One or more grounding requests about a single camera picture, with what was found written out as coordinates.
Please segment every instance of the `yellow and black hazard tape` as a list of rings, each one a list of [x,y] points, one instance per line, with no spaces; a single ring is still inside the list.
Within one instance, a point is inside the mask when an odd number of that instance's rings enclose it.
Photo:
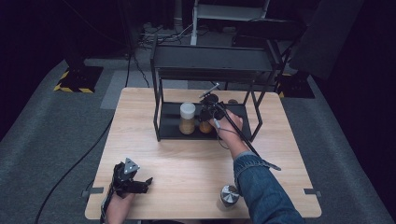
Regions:
[[[67,69],[64,72],[64,74],[61,76],[61,79],[59,79],[58,84],[53,89],[54,91],[87,92],[87,93],[93,93],[94,92],[94,90],[91,90],[90,88],[72,87],[72,86],[62,85],[63,81],[67,78],[68,74],[69,74],[69,69]]]

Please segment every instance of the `shelf top tier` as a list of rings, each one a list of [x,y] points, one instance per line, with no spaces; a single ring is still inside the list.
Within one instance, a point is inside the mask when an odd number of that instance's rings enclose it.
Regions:
[[[151,50],[155,68],[240,72],[273,71],[276,60],[271,49],[219,48],[156,45]]]

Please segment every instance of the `dark background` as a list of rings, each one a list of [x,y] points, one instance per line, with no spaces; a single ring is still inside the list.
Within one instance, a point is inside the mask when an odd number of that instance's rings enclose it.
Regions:
[[[125,48],[91,29],[63,1],[56,2],[82,57],[117,56]],[[68,3],[102,33],[125,42],[117,1],[70,0]],[[285,18],[296,4],[315,8],[317,3],[279,1],[279,7],[270,7],[272,15],[269,15]],[[146,4],[145,10],[140,8],[136,12],[137,18],[161,23],[163,18],[151,13],[158,8],[150,5],[152,1]],[[0,8],[0,138],[3,138],[40,81],[64,56],[56,30],[43,20],[42,5],[28,0],[2,0]],[[393,219],[396,219],[396,194],[391,185],[396,182],[396,118],[392,111],[396,105],[395,9],[394,1],[366,0],[329,79],[315,78]]]

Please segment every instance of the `metal rack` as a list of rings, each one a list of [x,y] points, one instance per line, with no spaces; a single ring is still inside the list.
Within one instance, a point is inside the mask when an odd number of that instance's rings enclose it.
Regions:
[[[279,65],[279,57],[279,53],[271,41],[266,41],[264,49],[243,49],[165,45],[158,44],[157,38],[155,38],[150,55],[150,65],[156,105],[153,122],[157,140],[211,139],[217,137],[215,132],[207,134],[195,130],[193,134],[189,135],[180,132],[178,124],[181,103],[165,102],[163,99],[163,80],[170,79],[243,82],[249,84],[242,104],[226,106],[246,121],[242,132],[247,139],[253,141],[262,126],[259,105]],[[260,96],[256,98],[252,85],[257,76],[262,73],[270,74],[267,78],[268,84],[262,86]],[[250,131],[246,112],[246,103],[249,96],[252,98],[259,121],[254,133]],[[198,118],[201,106],[200,104],[195,104],[195,106],[195,117]]]

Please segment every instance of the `bottle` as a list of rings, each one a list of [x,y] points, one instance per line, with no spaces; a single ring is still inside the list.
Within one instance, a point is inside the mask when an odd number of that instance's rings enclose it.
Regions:
[[[184,103],[180,106],[180,124],[178,128],[184,134],[191,134],[195,131],[195,105]]]

